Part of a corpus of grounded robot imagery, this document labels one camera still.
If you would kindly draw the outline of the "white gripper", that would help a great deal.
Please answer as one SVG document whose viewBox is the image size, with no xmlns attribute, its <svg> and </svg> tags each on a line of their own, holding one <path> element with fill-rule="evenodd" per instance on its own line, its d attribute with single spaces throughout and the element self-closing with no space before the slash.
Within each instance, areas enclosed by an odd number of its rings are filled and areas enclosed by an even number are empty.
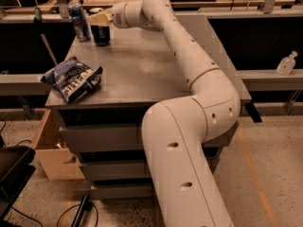
<svg viewBox="0 0 303 227">
<path fill-rule="evenodd" d="M 127 28 L 125 19 L 126 2 L 119 2 L 106 9 L 106 12 L 100 12 L 88 17 L 92 26 L 109 26 L 112 22 L 118 28 Z"/>
</svg>

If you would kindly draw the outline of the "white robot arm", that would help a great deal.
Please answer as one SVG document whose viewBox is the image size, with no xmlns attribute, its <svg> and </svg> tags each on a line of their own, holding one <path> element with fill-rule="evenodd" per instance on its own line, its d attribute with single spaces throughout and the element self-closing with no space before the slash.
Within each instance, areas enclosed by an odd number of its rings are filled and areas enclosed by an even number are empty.
<svg viewBox="0 0 303 227">
<path fill-rule="evenodd" d="M 94 26 L 159 29 L 190 90 L 151 106 L 142 138 L 166 227 L 234 227 L 202 143 L 228 132 L 241 100 L 234 84 L 174 15 L 169 0 L 120 2 L 91 15 Z"/>
</svg>

